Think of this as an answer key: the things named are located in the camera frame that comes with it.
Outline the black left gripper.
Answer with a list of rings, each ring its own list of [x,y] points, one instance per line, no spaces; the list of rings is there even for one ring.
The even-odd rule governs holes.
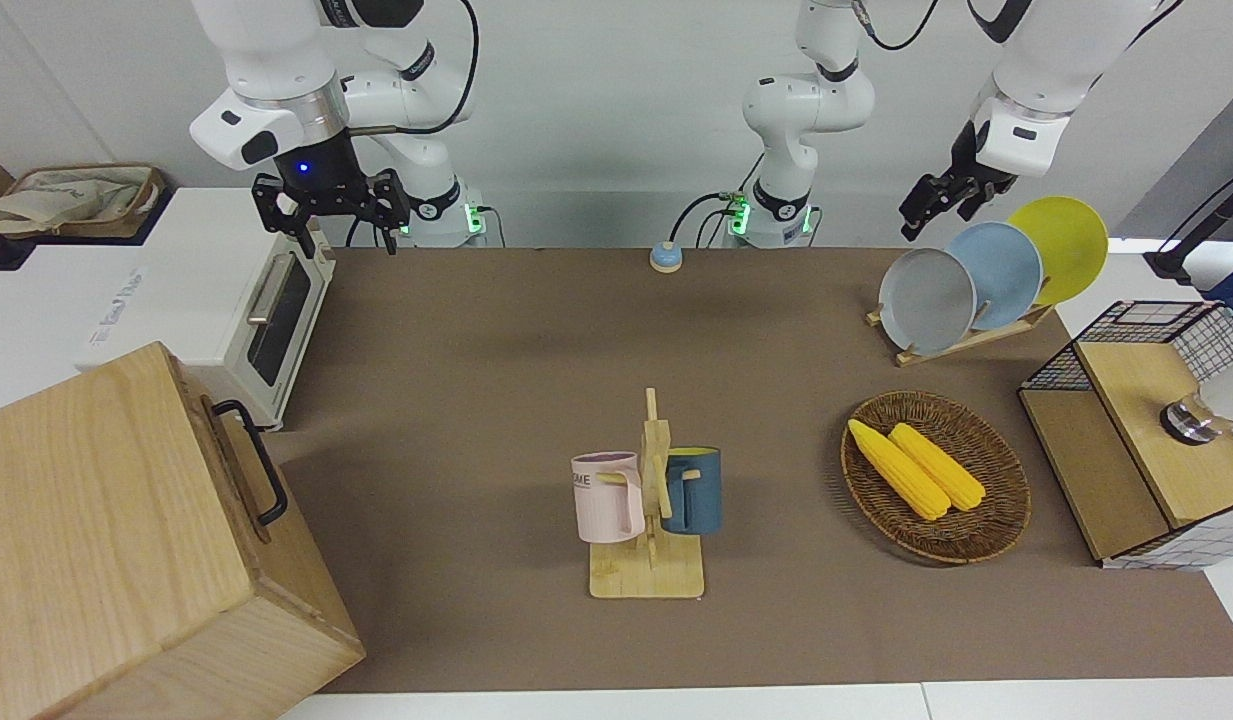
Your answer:
[[[968,120],[951,145],[949,168],[942,176],[924,174],[901,200],[899,211],[904,240],[917,240],[931,219],[935,219],[936,215],[944,213],[944,210],[958,210],[964,222],[972,222],[986,201],[990,202],[997,195],[1009,192],[1014,182],[1017,182],[1017,174],[981,164],[977,159],[980,145],[981,133],[974,129],[972,120]]]

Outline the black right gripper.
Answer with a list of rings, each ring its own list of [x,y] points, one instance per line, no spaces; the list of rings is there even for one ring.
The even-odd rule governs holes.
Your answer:
[[[404,182],[392,166],[364,173],[350,132],[282,152],[274,164],[277,176],[261,173],[252,182],[252,201],[265,229],[293,233],[305,258],[313,260],[309,219],[355,217],[377,227],[387,254],[397,254],[397,234],[411,226]]]

